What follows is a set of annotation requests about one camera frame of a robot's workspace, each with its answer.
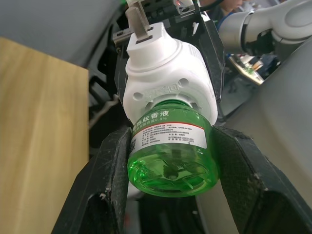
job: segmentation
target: bottle label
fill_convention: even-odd
[[[135,133],[130,144],[130,156],[152,145],[179,143],[207,148],[205,130],[184,122],[162,122],[147,126]]]

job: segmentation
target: green liquid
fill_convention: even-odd
[[[192,143],[161,143],[142,148],[131,154],[128,160],[130,182],[143,192],[165,197],[197,195],[212,188],[219,179],[219,173],[209,122],[185,103],[175,100],[159,103],[139,121],[152,113],[164,111],[169,113],[165,119],[158,118],[156,122],[139,125],[133,135],[155,124],[191,124],[204,129],[207,148]]]

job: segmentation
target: green liquid bottle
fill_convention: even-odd
[[[139,190],[183,197],[212,188],[219,179],[208,120],[178,100],[157,104],[133,127],[128,175]]]

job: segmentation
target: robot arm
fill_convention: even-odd
[[[261,55],[275,51],[285,60],[312,35],[311,0],[283,4],[228,16],[219,33],[225,51]]]

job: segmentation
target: person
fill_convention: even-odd
[[[199,0],[201,6],[209,5],[214,1],[215,0]],[[224,0],[216,7],[207,11],[207,14],[210,19],[220,21],[242,4],[243,0]]]

